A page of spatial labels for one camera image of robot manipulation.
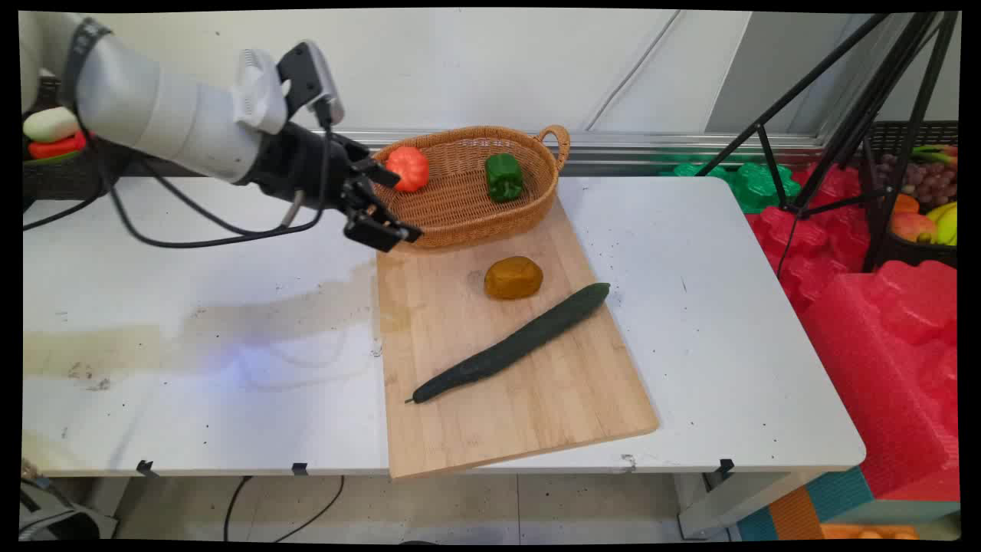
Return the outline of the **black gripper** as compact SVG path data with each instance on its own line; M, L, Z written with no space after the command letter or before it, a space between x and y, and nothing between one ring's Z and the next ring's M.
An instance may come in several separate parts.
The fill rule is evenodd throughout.
M302 209L320 206L323 154L328 153L328 186L323 209L346 214L343 234L376 251L389 252L399 242L416 242L422 230L403 222L372 191L372 184L394 189L402 177L370 156L358 141L332 133L323 135L287 123L280 135L263 137L261 152L248 172L249 184L271 198L292 203L303 192ZM347 181L356 176L369 181Z

